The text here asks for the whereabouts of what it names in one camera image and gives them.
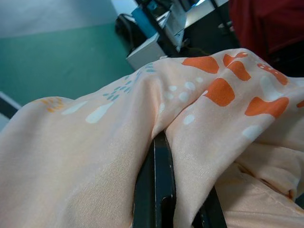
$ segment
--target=patterned cloth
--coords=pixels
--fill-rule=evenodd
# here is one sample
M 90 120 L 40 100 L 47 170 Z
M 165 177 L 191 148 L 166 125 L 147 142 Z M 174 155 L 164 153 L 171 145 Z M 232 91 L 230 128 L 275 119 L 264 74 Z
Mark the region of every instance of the patterned cloth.
M 216 186 L 230 227 L 271 227 L 282 213 L 288 227 L 304 226 L 291 202 L 304 191 L 303 129 L 304 78 L 246 49 L 162 59 L 77 100 L 49 97 L 18 111 L 0 136 L 0 227 L 130 227 L 137 173 L 162 130 L 175 172 L 174 227 L 191 227 L 229 166 Z M 282 208 L 296 216 L 254 200 L 240 175 L 289 199 Z

